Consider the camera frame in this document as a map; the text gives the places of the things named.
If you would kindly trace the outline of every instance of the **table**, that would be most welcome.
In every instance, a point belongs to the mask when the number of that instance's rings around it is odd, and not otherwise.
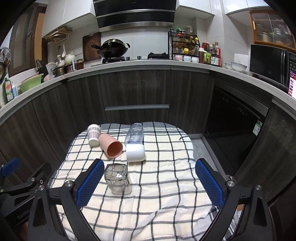
[[[159,122],[142,123],[146,160],[129,163],[132,192],[115,195],[102,177],[82,213],[103,241],[110,240],[199,240],[218,209],[212,206],[201,182],[195,174],[193,145],[179,128]],[[124,146],[130,125],[103,124],[102,133],[120,140]],[[100,158],[105,167],[110,163],[125,163],[123,153],[109,159],[101,147],[88,145],[87,131],[71,143],[66,159],[55,171],[49,187],[60,187],[87,170]],[[76,240],[62,206],[57,206],[69,236]],[[231,224],[226,238],[234,231]]]

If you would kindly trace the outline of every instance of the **white paper cup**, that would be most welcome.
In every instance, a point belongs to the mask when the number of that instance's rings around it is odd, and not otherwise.
[[[87,128],[89,145],[91,147],[99,146],[99,137],[101,135],[101,131],[101,127],[96,124],[92,124]]]
[[[142,144],[127,144],[126,159],[128,162],[145,160],[145,147]]]

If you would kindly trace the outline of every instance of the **range hood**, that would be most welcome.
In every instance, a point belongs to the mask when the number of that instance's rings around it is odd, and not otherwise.
[[[100,32],[143,26],[172,27],[176,0],[94,0]]]

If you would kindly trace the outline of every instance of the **glass cup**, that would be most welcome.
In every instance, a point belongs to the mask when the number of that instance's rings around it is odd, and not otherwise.
[[[126,135],[124,145],[127,144],[142,144],[144,136],[144,127],[140,123],[134,123],[131,125]]]
[[[125,164],[108,164],[105,169],[105,180],[113,194],[130,194],[132,186],[128,167]]]

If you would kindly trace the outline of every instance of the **wok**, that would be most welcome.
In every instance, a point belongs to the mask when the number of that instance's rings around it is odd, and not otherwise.
[[[102,58],[117,58],[121,57],[124,55],[127,51],[128,48],[131,46],[127,43],[125,44],[119,39],[109,39],[105,41],[102,46],[98,45],[91,45],[93,48],[97,49],[97,53],[102,57]]]

